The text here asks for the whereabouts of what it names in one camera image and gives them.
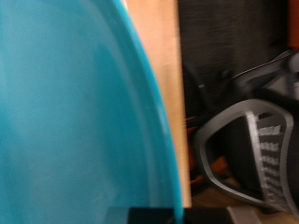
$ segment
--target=wooden surface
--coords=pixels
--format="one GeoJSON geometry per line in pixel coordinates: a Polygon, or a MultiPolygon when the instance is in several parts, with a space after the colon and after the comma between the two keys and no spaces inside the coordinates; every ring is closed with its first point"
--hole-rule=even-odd
{"type": "Polygon", "coordinates": [[[158,80],[176,145],[185,207],[191,206],[177,0],[127,0],[158,80]]]}

